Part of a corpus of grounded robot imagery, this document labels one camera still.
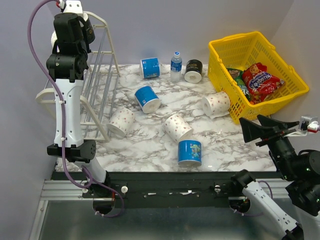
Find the green snack bag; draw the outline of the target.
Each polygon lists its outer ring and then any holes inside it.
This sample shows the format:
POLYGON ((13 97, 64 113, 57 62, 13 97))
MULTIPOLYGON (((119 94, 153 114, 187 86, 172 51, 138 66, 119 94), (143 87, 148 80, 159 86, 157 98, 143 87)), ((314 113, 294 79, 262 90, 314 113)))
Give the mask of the green snack bag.
POLYGON ((250 92, 242 79, 243 71, 236 68, 227 68, 228 73, 232 79, 236 82, 242 93, 245 95, 248 101, 251 100, 250 92))

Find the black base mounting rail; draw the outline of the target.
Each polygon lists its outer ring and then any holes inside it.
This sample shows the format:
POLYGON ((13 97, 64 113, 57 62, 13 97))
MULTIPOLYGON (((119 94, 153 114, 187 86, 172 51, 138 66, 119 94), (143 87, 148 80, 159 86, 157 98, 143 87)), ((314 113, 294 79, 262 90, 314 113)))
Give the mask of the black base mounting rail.
POLYGON ((232 183, 235 172, 110 172, 108 185, 93 183, 81 198, 95 210, 228 207, 244 198, 232 183))

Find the floral roll near shelf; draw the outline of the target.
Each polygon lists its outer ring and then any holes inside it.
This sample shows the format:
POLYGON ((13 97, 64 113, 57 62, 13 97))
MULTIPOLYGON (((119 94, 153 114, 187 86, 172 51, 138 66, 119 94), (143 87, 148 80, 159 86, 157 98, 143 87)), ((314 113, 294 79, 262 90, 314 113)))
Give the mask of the floral roll near shelf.
POLYGON ((107 129, 120 136, 125 137, 135 120, 135 114, 128 108, 119 106, 110 117, 107 129))

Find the blue sea monsters roll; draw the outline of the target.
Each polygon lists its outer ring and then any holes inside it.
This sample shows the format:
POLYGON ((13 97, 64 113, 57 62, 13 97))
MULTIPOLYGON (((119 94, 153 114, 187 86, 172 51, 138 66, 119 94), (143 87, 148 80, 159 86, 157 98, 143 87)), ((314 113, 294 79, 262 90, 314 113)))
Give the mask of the blue sea monsters roll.
POLYGON ((180 167, 199 167, 202 165, 202 144, 194 139, 178 143, 177 163, 180 167))

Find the yellow plastic shopping basket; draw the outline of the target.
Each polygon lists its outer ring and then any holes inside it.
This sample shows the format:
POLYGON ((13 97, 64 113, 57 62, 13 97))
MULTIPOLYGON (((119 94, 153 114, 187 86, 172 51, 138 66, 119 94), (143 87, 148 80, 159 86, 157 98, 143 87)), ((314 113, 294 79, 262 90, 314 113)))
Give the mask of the yellow plastic shopping basket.
POLYGON ((208 49, 208 78, 217 92, 227 93, 230 99, 229 115, 235 124, 239 123, 241 117, 255 120, 259 114, 272 115, 309 91, 295 69, 281 58, 275 46, 259 31, 212 40, 208 43, 208 49), (267 100, 251 104, 227 69, 246 70, 256 63, 267 66, 268 73, 284 80, 285 85, 267 100))

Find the red snack bag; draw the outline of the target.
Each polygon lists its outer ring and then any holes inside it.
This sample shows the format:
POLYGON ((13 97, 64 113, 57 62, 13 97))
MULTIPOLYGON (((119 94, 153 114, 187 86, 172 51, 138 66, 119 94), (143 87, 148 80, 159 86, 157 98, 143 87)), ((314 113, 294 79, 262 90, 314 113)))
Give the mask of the red snack bag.
POLYGON ((268 101, 271 96, 285 85, 285 81, 270 74, 266 65, 261 62, 247 68, 242 74, 252 104, 268 101))

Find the floral roll in centre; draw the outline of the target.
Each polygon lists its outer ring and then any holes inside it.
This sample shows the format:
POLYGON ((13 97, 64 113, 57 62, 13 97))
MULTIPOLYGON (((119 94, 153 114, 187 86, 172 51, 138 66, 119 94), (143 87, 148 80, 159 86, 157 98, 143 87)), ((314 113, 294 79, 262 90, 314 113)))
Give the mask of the floral roll in centre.
POLYGON ((163 124, 165 132, 176 142, 188 140, 193 135, 192 127, 176 113, 167 118, 163 124))

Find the floral roll near basket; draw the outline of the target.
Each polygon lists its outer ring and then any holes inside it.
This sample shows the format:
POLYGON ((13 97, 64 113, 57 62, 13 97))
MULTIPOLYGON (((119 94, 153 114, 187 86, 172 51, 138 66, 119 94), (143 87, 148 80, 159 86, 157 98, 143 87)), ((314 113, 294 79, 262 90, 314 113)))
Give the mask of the floral roll near basket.
POLYGON ((201 100, 202 110, 211 119, 228 115, 230 105, 230 99, 224 91, 205 96, 201 100))

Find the black roll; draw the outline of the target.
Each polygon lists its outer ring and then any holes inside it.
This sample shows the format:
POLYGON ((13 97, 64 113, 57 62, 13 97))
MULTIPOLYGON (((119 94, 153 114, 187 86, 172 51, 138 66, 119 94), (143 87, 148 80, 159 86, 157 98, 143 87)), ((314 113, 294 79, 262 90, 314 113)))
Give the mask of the black roll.
POLYGON ((186 64, 184 79, 189 83, 199 83, 202 79, 202 71, 202 62, 197 59, 191 59, 186 64))
POLYGON ((52 46, 52 47, 54 47, 55 42, 56 42, 57 39, 58 39, 58 38, 57 38, 56 32, 54 31, 54 32, 52 33, 51 39, 50 39, 50 42, 51 42, 51 46, 52 46))
POLYGON ((79 17, 79 21, 82 24, 84 41, 89 45, 96 39, 96 36, 88 14, 83 13, 83 16, 79 17))

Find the white metal shelf rack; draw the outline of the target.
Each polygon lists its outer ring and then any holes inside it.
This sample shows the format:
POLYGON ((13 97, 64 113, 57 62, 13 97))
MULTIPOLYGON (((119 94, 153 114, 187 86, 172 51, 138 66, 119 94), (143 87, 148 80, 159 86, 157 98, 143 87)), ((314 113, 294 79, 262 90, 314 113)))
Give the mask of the white metal shelf rack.
MULTIPOLYGON (((87 13, 95 33, 95 40, 89 44, 87 65, 83 73, 82 93, 80 96, 80 127, 84 140, 108 142, 109 131, 102 123, 105 106, 108 101, 109 89, 113 79, 120 76, 109 26, 96 14, 87 13)), ((54 87, 45 87, 37 96, 36 101, 47 107, 55 104, 54 87)), ((56 120, 56 110, 50 114, 56 120)))

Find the clear water bottle blue label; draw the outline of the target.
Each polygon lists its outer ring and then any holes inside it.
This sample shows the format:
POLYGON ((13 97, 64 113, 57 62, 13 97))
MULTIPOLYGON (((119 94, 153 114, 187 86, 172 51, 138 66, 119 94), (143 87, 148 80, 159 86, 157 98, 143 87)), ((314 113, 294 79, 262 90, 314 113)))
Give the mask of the clear water bottle blue label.
POLYGON ((170 79, 173 82, 179 81, 182 71, 182 58, 179 51, 176 51, 170 62, 170 79))

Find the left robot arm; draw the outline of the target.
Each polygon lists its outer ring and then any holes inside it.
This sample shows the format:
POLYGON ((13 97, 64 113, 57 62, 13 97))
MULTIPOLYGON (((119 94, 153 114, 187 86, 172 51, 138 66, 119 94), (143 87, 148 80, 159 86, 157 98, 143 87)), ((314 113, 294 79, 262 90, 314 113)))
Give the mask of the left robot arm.
POLYGON ((88 188, 101 198, 107 197, 111 185, 107 171, 96 159, 96 142, 85 140, 81 131, 81 94, 84 71, 87 70, 89 44, 95 39, 89 23, 76 13, 59 13, 54 17, 56 41, 46 68, 54 88, 56 132, 53 144, 47 147, 50 156, 82 168, 88 176, 88 188))

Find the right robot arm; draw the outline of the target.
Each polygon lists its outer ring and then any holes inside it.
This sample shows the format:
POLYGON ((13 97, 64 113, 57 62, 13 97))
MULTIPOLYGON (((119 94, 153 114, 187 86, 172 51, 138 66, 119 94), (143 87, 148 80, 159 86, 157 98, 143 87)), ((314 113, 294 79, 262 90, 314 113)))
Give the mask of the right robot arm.
POLYGON ((242 170, 231 177, 230 191, 244 195, 275 223, 284 240, 318 240, 320 238, 320 152, 306 149, 295 152, 289 137, 304 137, 317 133, 317 117, 302 116, 299 121, 285 122, 259 114, 259 124, 239 118, 244 142, 260 139, 256 146, 267 146, 269 155, 281 174, 288 196, 295 206, 300 222, 290 217, 260 187, 254 176, 242 170))

